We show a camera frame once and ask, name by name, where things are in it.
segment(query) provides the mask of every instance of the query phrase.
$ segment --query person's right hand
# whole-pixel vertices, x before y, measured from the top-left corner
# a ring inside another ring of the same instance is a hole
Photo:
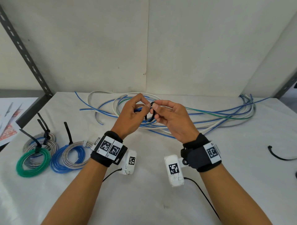
[[[167,126],[171,134],[183,144],[196,140],[199,131],[183,105],[168,100],[156,100],[154,102],[152,107],[156,111],[155,119],[158,123]]]

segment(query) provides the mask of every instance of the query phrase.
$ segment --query hand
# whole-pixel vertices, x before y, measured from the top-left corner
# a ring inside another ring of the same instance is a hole
[[[171,134],[183,144],[196,140],[199,131],[183,105],[168,100],[156,100],[154,102],[152,107],[156,111],[155,119],[158,123],[167,126]]]
[[[134,112],[134,109],[140,106],[143,106],[142,110],[140,112]],[[137,130],[143,121],[144,116],[149,113],[150,108],[151,104],[149,101],[145,99],[142,93],[139,93],[126,102],[111,131],[115,132],[122,140],[124,140],[125,137]]]

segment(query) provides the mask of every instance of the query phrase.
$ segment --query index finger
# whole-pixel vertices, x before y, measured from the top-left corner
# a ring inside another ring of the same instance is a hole
[[[157,105],[167,106],[173,108],[177,103],[169,101],[169,100],[156,100],[154,101]]]
[[[135,95],[133,98],[131,98],[129,101],[131,101],[131,103],[136,104],[137,102],[141,101],[143,104],[145,105],[149,105],[149,108],[151,107],[151,104],[149,103],[149,101],[143,96],[142,93],[139,93],[137,95]]]

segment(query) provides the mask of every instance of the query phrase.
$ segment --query wrist strap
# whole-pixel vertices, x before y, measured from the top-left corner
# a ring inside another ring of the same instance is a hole
[[[112,138],[112,139],[114,139],[114,140],[116,140],[116,141],[118,141],[120,143],[123,143],[123,140],[113,131],[105,132],[104,136],[110,137],[110,138]],[[111,159],[97,153],[97,149],[92,151],[91,159],[97,161],[98,163],[100,163],[100,164],[102,164],[103,166],[106,166],[106,167],[110,167],[110,165],[113,162]]]
[[[183,144],[181,156],[188,165],[198,172],[206,172],[221,164],[219,152],[203,134],[199,134],[195,141]]]

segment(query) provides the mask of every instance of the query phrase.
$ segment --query black wristband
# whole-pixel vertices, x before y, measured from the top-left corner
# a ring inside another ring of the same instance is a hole
[[[104,135],[108,136],[108,137],[111,137],[112,139],[114,139],[114,140],[116,140],[116,141],[118,141],[120,143],[123,143],[123,140],[113,131],[107,131],[107,132],[105,132]],[[106,158],[105,156],[100,155],[99,153],[97,153],[95,151],[92,151],[91,159],[97,161],[98,163],[100,163],[100,164],[102,164],[103,166],[106,166],[106,167],[110,167],[110,165],[112,164],[111,159]]]
[[[222,161],[220,160],[212,164],[207,154],[200,152],[201,149],[199,148],[202,148],[209,142],[210,141],[202,133],[200,133],[195,141],[183,144],[184,149],[181,150],[182,158],[184,158],[188,162],[188,164],[190,166],[192,165],[192,167],[196,169],[198,172],[209,171],[222,163]]]

